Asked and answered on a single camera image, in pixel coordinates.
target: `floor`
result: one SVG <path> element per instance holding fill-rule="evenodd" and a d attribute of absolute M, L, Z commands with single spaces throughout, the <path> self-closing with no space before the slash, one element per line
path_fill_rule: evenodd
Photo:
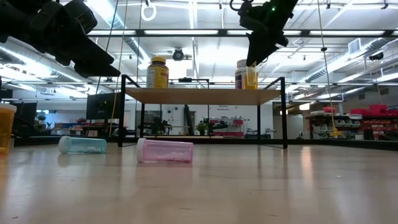
<path fill-rule="evenodd" d="M 193 164 L 137 164 L 134 146 L 0 158 L 0 223 L 397 223 L 398 153 L 196 145 Z"/>

